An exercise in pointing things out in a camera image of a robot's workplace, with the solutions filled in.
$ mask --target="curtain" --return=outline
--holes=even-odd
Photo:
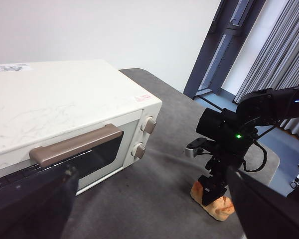
[[[252,91],[299,85],[299,0],[289,0],[257,56],[234,102]],[[299,119],[281,127],[299,136]]]

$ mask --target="oven door handle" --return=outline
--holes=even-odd
[[[103,128],[55,143],[46,147],[37,147],[29,152],[30,159],[36,161],[41,167],[57,163],[63,159],[84,152],[102,143],[118,138],[123,134],[113,124]]]

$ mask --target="black cable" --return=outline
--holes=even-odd
[[[223,111],[223,108],[219,107],[218,105],[212,103],[211,101],[209,101],[208,99],[205,99],[204,97],[202,96],[197,96],[199,98],[201,98],[203,101],[206,101],[207,103],[209,103],[210,105],[212,105],[213,107],[219,109],[220,111]]]
[[[254,120],[260,119],[260,117],[251,119],[249,121],[247,121],[246,123],[244,123],[242,126],[240,126],[239,130],[242,130],[246,125],[248,125],[249,123],[252,123]]]
[[[264,136],[266,133],[269,133],[270,131],[272,131],[276,127],[277,127],[276,125],[272,126],[270,129],[266,130],[261,135],[259,135],[256,140],[260,139],[262,136]]]
[[[254,169],[254,170],[248,170],[246,168],[247,162],[246,162],[245,159],[243,159],[244,171],[249,172],[249,173],[255,173],[255,172],[258,172],[258,171],[262,170],[264,168],[264,166],[266,165],[266,163],[267,163],[267,151],[257,141],[255,141],[254,144],[255,144],[255,146],[259,147],[263,151],[264,159],[263,159],[263,162],[260,165],[260,167],[257,168],[257,169]]]

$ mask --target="toaster oven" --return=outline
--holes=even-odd
[[[0,209],[67,165],[78,195],[136,162],[161,105],[103,60],[0,64]]]

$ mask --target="sticker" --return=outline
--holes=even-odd
[[[142,96],[134,96],[134,98],[137,102],[143,102],[143,101],[153,99],[154,96],[151,95],[151,94],[145,94],[145,95],[142,95]]]
[[[0,71],[30,71],[32,68],[25,63],[0,65]]]

